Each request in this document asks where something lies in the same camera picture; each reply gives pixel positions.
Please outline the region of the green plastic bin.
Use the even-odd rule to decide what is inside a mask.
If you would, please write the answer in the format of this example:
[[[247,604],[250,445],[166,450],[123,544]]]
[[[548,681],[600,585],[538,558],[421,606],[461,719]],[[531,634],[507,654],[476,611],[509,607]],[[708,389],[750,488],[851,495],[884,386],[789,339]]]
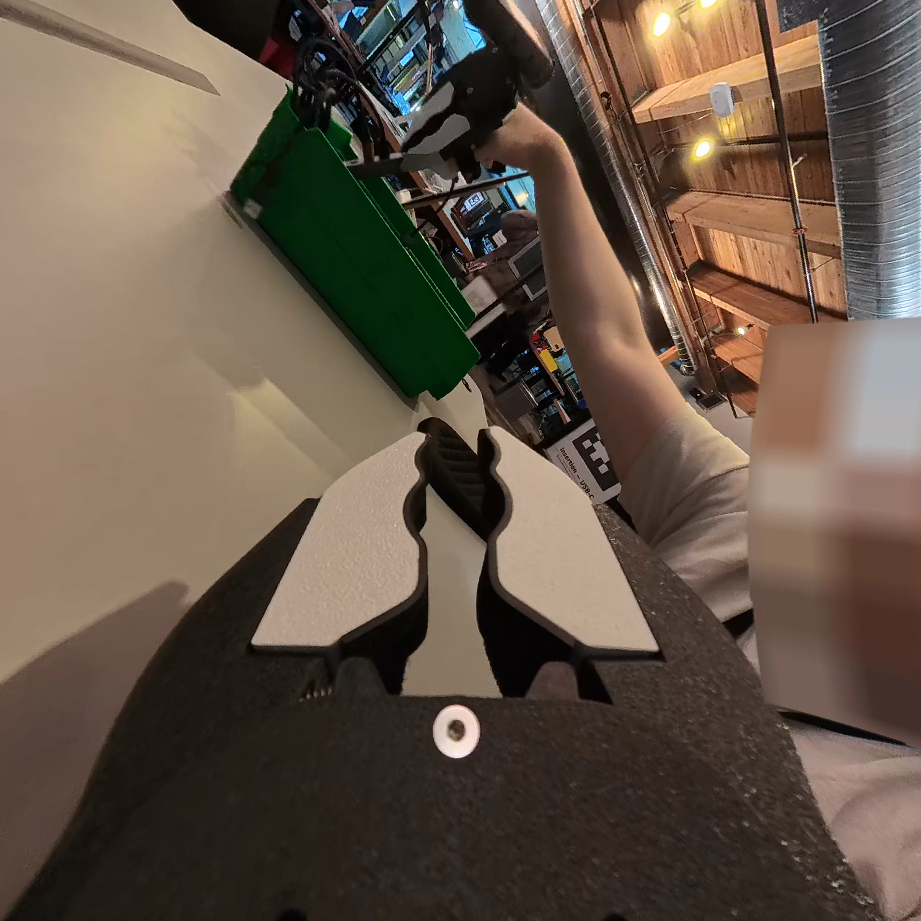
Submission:
[[[345,166],[351,132],[305,127],[288,88],[230,193],[409,398],[479,361],[473,310],[384,178]]]

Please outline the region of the black ceiling pipe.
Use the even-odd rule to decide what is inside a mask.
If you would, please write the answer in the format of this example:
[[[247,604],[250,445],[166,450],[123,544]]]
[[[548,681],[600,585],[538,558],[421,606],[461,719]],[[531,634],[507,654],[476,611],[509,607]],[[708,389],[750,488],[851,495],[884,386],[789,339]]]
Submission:
[[[796,240],[797,250],[800,255],[800,267],[803,274],[805,294],[807,298],[808,309],[811,323],[818,324],[819,310],[815,298],[814,284],[812,279],[812,267],[810,263],[810,253],[807,246],[807,229],[802,222],[800,210],[800,198],[797,189],[795,169],[793,166],[792,151],[789,141],[789,133],[786,124],[786,116],[781,93],[779,75],[777,71],[777,60],[774,51],[774,44],[770,32],[770,23],[765,1],[754,1],[754,7],[757,16],[759,36],[762,44],[763,56],[766,66],[766,77],[769,86],[771,98],[771,107],[774,113],[775,124],[777,128],[777,143],[779,145],[778,161],[784,177],[789,207],[793,221],[792,235]]]

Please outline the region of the wide spiral metal duct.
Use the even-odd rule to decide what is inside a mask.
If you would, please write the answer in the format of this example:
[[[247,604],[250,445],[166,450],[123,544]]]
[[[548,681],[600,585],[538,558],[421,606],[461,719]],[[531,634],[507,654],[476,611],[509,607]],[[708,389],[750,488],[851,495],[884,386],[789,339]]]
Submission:
[[[920,3],[830,2],[823,89],[850,319],[920,313]]]

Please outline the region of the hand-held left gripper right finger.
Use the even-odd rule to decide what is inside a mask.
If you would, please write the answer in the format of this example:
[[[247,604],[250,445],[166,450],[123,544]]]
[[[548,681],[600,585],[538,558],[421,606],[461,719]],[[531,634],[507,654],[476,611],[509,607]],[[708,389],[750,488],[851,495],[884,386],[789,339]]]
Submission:
[[[587,494],[504,429],[478,435],[497,598],[590,659],[657,659],[661,648]]]

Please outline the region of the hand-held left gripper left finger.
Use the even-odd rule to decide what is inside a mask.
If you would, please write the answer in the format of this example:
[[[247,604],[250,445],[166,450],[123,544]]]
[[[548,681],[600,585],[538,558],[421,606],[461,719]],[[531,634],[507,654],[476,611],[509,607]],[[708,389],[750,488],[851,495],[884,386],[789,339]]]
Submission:
[[[410,433],[324,492],[250,640],[255,652],[408,664],[427,632],[429,443]]]

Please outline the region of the black and white marker sign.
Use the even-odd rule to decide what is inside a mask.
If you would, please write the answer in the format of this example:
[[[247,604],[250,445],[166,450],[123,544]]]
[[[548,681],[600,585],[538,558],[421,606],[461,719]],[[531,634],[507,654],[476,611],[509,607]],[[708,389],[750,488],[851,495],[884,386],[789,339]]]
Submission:
[[[551,447],[549,456],[593,505],[602,505],[619,496],[620,478],[593,419],[563,436]]]

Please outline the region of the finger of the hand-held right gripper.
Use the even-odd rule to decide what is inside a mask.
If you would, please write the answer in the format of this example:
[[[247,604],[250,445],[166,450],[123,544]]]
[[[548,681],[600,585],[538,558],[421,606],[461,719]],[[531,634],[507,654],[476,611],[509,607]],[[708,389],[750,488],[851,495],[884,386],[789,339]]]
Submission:
[[[423,127],[442,111],[448,109],[454,97],[454,86],[449,79],[442,79],[432,87],[417,111],[417,128]]]
[[[444,119],[417,115],[411,122],[398,160],[398,173],[431,169],[435,173],[471,173],[472,152],[461,140],[471,129],[464,115]]]

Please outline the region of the person's right hand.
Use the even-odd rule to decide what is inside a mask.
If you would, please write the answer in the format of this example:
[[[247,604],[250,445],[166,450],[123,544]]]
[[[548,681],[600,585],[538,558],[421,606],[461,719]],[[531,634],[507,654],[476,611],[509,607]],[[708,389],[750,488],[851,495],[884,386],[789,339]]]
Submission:
[[[474,149],[474,157],[481,165],[502,163],[532,178],[549,177],[573,166],[563,138],[522,103]]]

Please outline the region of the person's right forearm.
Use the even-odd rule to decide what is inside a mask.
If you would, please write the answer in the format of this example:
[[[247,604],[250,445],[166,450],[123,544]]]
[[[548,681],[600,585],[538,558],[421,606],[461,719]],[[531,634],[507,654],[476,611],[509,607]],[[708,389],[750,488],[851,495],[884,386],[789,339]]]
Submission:
[[[531,152],[552,313],[616,473],[630,469],[684,403],[659,362],[636,293],[577,167],[553,135]]]

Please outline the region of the person's torso in beige shirt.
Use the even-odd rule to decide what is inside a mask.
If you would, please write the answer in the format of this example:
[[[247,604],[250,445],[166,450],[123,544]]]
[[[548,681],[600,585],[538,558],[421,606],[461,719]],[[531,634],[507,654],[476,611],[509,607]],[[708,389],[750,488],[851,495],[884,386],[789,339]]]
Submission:
[[[620,503],[639,537],[721,623],[752,608],[749,457],[694,409],[653,435]],[[823,820],[885,919],[920,918],[920,754],[788,720]]]

